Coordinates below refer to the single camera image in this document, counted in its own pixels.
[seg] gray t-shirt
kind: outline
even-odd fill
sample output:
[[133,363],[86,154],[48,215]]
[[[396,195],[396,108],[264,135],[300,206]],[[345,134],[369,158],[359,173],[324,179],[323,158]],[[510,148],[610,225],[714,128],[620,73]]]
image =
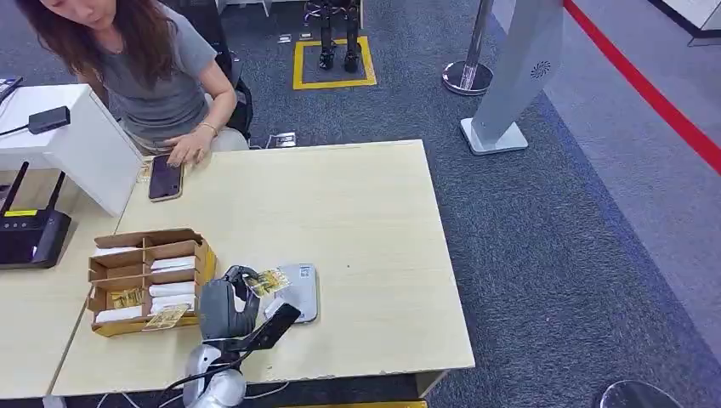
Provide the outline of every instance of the gray t-shirt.
[[133,76],[125,53],[103,54],[103,86],[116,102],[123,126],[151,141],[189,133],[205,119],[208,108],[198,77],[217,55],[184,16],[164,5],[162,9],[178,28],[171,27],[174,69],[170,78],[148,88]]

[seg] red line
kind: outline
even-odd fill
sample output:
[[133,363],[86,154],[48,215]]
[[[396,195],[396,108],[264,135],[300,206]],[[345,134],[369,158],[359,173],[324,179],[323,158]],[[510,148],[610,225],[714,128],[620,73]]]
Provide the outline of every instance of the red line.
[[576,23],[591,37],[596,47],[616,67],[626,80],[636,88],[636,91],[646,99],[646,102],[658,113],[693,150],[698,153],[716,173],[721,174],[721,149],[713,143],[696,125],[694,125],[680,110],[629,61],[623,53],[613,45],[608,37],[581,11],[573,0],[564,0],[564,6]]

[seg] woman's hand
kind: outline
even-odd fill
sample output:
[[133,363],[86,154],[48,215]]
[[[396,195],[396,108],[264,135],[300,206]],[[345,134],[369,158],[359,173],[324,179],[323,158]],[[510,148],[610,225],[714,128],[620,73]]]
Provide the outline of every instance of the woman's hand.
[[175,147],[167,159],[167,164],[177,167],[181,163],[202,162],[210,151],[210,144],[214,136],[214,131],[210,127],[202,126],[188,134],[169,139],[167,143]]

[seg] black router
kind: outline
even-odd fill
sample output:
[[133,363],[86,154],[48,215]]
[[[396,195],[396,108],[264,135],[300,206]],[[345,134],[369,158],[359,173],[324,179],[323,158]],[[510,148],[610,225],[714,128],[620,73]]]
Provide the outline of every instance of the black router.
[[43,210],[9,211],[29,164],[24,162],[0,209],[0,269],[46,269],[58,263],[70,217],[55,210],[65,173],[60,173]]

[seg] bracelet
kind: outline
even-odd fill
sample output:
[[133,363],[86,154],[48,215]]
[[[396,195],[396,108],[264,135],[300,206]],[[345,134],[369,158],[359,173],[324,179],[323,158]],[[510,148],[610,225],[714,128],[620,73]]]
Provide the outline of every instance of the bracelet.
[[198,123],[198,126],[196,126],[196,128],[199,128],[200,126],[207,126],[207,127],[211,128],[213,130],[213,137],[218,136],[218,129],[215,126],[211,125],[210,123],[200,122],[200,123]]

